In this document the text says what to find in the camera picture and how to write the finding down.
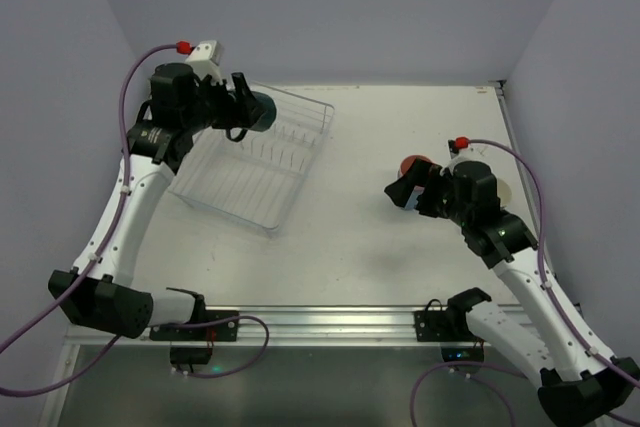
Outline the blue plastic cup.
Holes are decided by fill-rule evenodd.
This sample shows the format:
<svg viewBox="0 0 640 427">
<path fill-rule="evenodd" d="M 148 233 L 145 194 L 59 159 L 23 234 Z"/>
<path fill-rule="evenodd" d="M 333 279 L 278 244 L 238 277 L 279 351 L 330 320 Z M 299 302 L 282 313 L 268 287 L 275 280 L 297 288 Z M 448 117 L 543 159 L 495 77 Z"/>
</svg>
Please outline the blue plastic cup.
<svg viewBox="0 0 640 427">
<path fill-rule="evenodd" d="M 407 195 L 405 196 L 405 200 L 403 201 L 401 207 L 404 210 L 414 210 L 418 203 L 419 196 L 424 191 L 424 186 L 420 183 L 410 181 L 407 176 L 399 177 L 398 181 L 400 182 L 403 190 L 407 192 Z"/>
</svg>

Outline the dark green mug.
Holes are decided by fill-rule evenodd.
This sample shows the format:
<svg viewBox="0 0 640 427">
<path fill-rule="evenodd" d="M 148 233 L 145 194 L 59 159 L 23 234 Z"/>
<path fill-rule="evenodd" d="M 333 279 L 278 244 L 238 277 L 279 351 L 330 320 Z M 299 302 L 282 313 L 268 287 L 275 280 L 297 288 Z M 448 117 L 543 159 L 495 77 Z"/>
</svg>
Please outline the dark green mug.
<svg viewBox="0 0 640 427">
<path fill-rule="evenodd" d="M 230 129 L 225 131 L 225 137 L 227 140 L 239 143 L 247 135 L 248 132 L 265 132 L 269 130 L 277 117 L 277 107 L 274 100 L 267 94 L 262 92 L 254 92 L 254 98 L 259 106 L 259 115 L 256 122 L 248 128 L 241 128 L 240 133 L 233 135 Z"/>
</svg>

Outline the black mug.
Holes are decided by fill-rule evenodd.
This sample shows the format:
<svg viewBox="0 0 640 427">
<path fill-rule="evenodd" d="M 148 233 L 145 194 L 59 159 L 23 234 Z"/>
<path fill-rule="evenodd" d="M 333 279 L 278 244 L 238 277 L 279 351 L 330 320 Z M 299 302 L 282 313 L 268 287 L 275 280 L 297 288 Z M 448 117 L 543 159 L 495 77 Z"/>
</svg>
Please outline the black mug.
<svg viewBox="0 0 640 427">
<path fill-rule="evenodd" d="M 497 196 L 502 208 L 507 208 L 513 199 L 513 191 L 510 185 L 502 178 L 497 179 Z"/>
</svg>

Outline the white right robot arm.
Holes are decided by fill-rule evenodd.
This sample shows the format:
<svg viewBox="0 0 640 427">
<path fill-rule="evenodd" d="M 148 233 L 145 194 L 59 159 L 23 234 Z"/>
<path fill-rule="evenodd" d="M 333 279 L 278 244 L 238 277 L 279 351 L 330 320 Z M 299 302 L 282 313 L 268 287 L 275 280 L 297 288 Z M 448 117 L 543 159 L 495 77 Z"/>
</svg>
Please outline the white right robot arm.
<svg viewBox="0 0 640 427">
<path fill-rule="evenodd" d="M 482 162 L 446 167 L 417 158 L 384 189 L 398 207 L 456 224 L 469 250 L 511 291 L 532 322 L 528 331 L 479 288 L 451 297 L 424 321 L 448 336 L 487 341 L 536 389 L 557 426 L 584 426 L 621 407 L 639 379 L 630 357 L 617 356 L 586 324 L 538 257 L 522 219 L 504 209 L 497 179 Z"/>
</svg>

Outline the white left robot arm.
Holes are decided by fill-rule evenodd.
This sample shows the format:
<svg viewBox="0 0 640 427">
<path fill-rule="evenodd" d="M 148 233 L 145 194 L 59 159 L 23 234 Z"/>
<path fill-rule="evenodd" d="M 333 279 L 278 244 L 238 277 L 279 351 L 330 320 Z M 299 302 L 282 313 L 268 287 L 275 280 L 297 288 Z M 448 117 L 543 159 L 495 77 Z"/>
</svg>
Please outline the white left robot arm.
<svg viewBox="0 0 640 427">
<path fill-rule="evenodd" d="M 152 216 L 194 146 L 194 136 L 221 130 L 241 142 L 264 132 L 277 110 L 266 94 L 250 90 L 241 73 L 232 85 L 198 76 L 186 63 L 158 66 L 150 94 L 125 134 L 117 181 L 89 243 L 67 271 L 52 273 L 48 289 L 71 324 L 136 338 L 146 329 L 180 329 L 205 320 L 201 294 L 168 288 L 154 294 L 132 288 L 141 243 Z"/>
</svg>

